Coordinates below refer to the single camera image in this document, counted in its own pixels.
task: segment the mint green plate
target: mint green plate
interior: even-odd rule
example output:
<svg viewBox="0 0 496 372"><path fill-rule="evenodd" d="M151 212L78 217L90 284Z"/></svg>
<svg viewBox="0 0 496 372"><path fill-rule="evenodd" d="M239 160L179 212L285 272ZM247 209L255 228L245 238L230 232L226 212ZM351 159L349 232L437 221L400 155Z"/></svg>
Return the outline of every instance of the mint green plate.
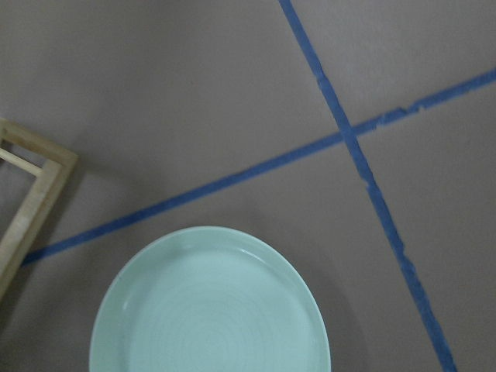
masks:
<svg viewBox="0 0 496 372"><path fill-rule="evenodd" d="M194 227L120 271L93 328L91 372L330 372L322 316L266 243Z"/></svg>

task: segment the floor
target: floor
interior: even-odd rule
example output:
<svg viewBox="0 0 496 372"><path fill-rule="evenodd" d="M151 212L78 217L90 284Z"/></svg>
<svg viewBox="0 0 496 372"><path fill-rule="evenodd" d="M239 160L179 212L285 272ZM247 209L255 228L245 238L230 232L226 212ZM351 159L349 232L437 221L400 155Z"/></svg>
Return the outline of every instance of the floor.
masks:
<svg viewBox="0 0 496 372"><path fill-rule="evenodd" d="M0 116L81 158L0 304L1 371L88 370L114 276L199 225L294 265L335 372L494 369L493 1L0 8Z"/></svg>

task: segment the blue tape strip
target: blue tape strip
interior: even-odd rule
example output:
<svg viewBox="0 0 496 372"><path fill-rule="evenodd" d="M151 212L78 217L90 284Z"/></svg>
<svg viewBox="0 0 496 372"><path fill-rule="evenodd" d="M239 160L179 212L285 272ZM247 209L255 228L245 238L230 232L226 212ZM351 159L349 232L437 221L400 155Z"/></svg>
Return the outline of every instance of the blue tape strip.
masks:
<svg viewBox="0 0 496 372"><path fill-rule="evenodd" d="M419 108L421 107L419 102L429 102L429 106L427 106L427 108L430 108L434 105L439 105L450 99L458 97L459 95L463 95L469 91L482 88L483 86L494 81L496 81L496 69L470 79L469 81L465 81L454 87L435 93L434 95L431 95L429 97L423 98L407 109L397 108L386 112L383 115L378 116L377 118L362 122L354 126L353 131L355 135L361 136L365 133L375 130L378 126L391 124L403 119L406 116L414 115L415 113L419 112ZM169 211L203 196L213 194L229 186L247 181L250 178L256 177L257 175L267 173L268 171L272 171L275 168L282 167L296 160L300 160L303 157L310 156L320 150L324 150L336 145L337 143L341 143L342 141L343 138L341 137L340 133L324 137L313 143L299 147L288 153L284 153L278 157L264 161L263 163L259 163L251 168L246 169L245 171L224 177L210 184L206 184L194 190L187 191L184 194L140 209L137 212L131 213L130 215L125 215L121 218L115 219L114 221L95 227L94 229L90 229L83 233L77 234L76 236L72 236L71 238L62 240L49 246L45 246L44 248L29 253L23 261L22 265L30 264L32 262L41 260L44 257L52 256L55 253L68 250L75 246L79 246L80 244L89 242L93 239L97 239L100 236L104 236L116 230L131 226L134 223L143 221L144 219L147 219L149 217L153 217L156 214Z"/></svg>
<svg viewBox="0 0 496 372"><path fill-rule="evenodd" d="M386 236L388 237L391 248L394 251L394 255L399 262L401 272L407 282L417 309L420 312L424 326L427 328L427 332L429 333L432 345L436 350L439 362L445 371L456 371L453 356L443 335L441 326L432 312L429 299L427 298L427 294L420 283L419 278L417 277L413 263L405 255L405 246L401 241L398 231L396 230L391 213L389 212L381 190L374 179L374 175L372 174L372 170L370 169L367 159L363 155L357 137L353 132L352 126L350 125L350 121L348 120L343 107L341 107L329 79L324 74L320 60L317 57L317 54L315 53L305 30L303 29L303 25L301 24L291 1L279 0L279 3L281 4L281 8L289 21L294 35L296 36L298 44L305 55L308 65L315 75L320 90L324 95L325 101L331 109L334 119L336 120L336 124L339 127L339 131L343 135L344 142L348 147L351 157L353 158L353 162L355 163L358 173L367 183L367 191L370 196L370 200L374 205L377 216L379 217ZM421 100L420 102L420 105L432 105L433 102L436 102L436 99L428 99L426 101Z"/></svg>

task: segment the gray surface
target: gray surface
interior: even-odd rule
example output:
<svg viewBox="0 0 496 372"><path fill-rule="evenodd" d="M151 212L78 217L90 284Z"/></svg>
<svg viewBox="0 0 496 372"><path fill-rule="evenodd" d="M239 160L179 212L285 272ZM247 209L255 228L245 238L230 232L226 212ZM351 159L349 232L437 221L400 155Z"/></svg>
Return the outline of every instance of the gray surface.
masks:
<svg viewBox="0 0 496 372"><path fill-rule="evenodd" d="M493 2L295 7L353 123L494 67ZM81 157L33 249L336 131L277 2L0 8L0 115ZM461 371L496 362L495 98L492 85L360 137ZM1 185L3 203L26 183ZM295 265L334 371L441 370L343 144L22 268L0 303L0 370L87 370L113 277L197 225L252 233Z"/></svg>
<svg viewBox="0 0 496 372"><path fill-rule="evenodd" d="M496 364L496 87L360 139L460 370Z"/></svg>

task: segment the wooden object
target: wooden object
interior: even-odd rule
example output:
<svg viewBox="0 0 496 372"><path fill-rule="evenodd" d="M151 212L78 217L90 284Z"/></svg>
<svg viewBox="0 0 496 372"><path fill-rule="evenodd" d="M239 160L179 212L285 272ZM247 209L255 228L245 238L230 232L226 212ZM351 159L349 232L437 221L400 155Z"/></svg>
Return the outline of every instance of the wooden object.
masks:
<svg viewBox="0 0 496 372"><path fill-rule="evenodd" d="M0 149L0 158L36 176L28 195L0 240L0 299L28 253L78 159L75 153L62 146L0 118L0 144L2 141L38 153L45 157L46 161L39 168L7 150Z"/></svg>

